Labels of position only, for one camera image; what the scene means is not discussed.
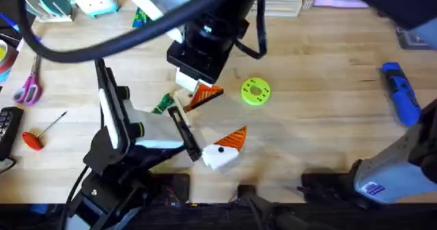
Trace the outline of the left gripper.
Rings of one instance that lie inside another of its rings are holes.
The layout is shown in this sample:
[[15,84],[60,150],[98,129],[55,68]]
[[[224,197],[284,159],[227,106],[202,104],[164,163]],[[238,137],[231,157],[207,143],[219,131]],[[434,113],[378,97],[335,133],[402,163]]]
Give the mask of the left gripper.
[[201,158],[207,167],[217,170],[239,156],[246,140],[246,126],[201,150],[186,116],[185,107],[193,97],[193,92],[175,89],[150,112],[136,109],[131,100],[122,100],[134,135],[132,157],[139,160],[139,167],[155,167],[186,151],[193,162]]

